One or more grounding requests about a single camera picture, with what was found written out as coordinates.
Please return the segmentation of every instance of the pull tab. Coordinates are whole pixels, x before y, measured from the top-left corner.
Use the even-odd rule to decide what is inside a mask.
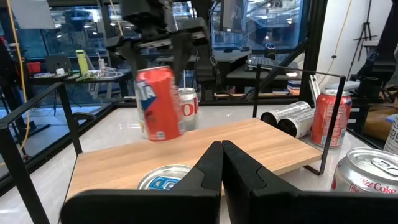
[[[383,170],[393,177],[398,177],[398,167],[388,161],[385,161],[384,159],[373,158],[371,159],[371,164],[375,165],[377,168]]]

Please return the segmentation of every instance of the can on its side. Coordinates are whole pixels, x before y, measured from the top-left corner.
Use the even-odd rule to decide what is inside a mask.
[[[138,183],[138,190],[170,190],[192,167],[186,165],[167,165],[146,174]]]
[[[337,164],[331,191],[397,194],[398,156],[368,148],[354,148]]]
[[[178,89],[168,66],[138,70],[137,89],[151,141],[167,141],[184,132]]]
[[[297,113],[278,122],[278,129],[295,137],[301,138],[311,131],[314,109]]]
[[[398,154],[398,116],[396,116],[392,122],[390,133],[384,145],[384,150]]]
[[[198,129],[199,124],[199,103],[198,95],[194,88],[179,88],[181,101],[181,113],[183,115],[186,131]]]
[[[311,128],[311,141],[320,146],[324,146],[326,143],[336,95],[337,90],[324,90],[317,98],[317,108]],[[338,147],[343,144],[352,102],[350,93],[343,91],[335,127],[331,136],[330,147]]]
[[[287,118],[289,116],[295,115],[297,113],[309,109],[311,109],[311,106],[308,103],[304,101],[299,101],[296,103],[289,104],[280,110],[271,110],[265,112],[261,115],[261,120],[264,121],[265,123],[268,123],[276,127],[281,119]]]

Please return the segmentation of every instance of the diet coke can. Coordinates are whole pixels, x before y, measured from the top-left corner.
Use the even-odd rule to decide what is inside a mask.
[[[289,104],[280,110],[271,110],[265,112],[261,115],[260,119],[261,121],[270,124],[273,127],[276,127],[280,120],[310,109],[311,106],[308,103],[304,101],[299,101],[296,103]]]
[[[337,164],[330,190],[396,194],[398,156],[378,149],[352,149]]]
[[[311,141],[320,146],[324,146],[326,143],[331,114],[335,107],[336,95],[337,90],[325,90],[317,98],[317,108],[311,128]],[[349,93],[343,91],[337,112],[335,128],[333,128],[333,134],[331,136],[330,147],[338,147],[343,144],[352,102]]]
[[[306,110],[279,121],[278,129],[295,138],[301,138],[311,131],[315,109]]]
[[[181,112],[186,131],[198,129],[199,104],[198,95],[194,88],[180,88]]]

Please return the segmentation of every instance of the wooden board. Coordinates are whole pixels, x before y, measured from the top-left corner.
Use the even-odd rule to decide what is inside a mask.
[[[213,141],[222,140],[232,141],[277,175],[320,160],[322,154],[253,118],[190,131],[167,142],[145,140],[80,154],[67,198],[89,189],[136,189],[151,170],[168,164],[193,166]]]

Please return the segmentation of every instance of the red soda can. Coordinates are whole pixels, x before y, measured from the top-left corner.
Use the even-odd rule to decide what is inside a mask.
[[[336,95],[337,90],[325,90],[317,98],[317,108],[311,128],[311,141],[320,146],[324,146],[326,142]],[[330,147],[338,147],[343,144],[352,102],[349,93],[343,91],[337,112],[335,128],[333,128],[333,134],[331,136]]]
[[[138,70],[136,85],[149,140],[166,141],[181,136],[185,128],[170,67]]]

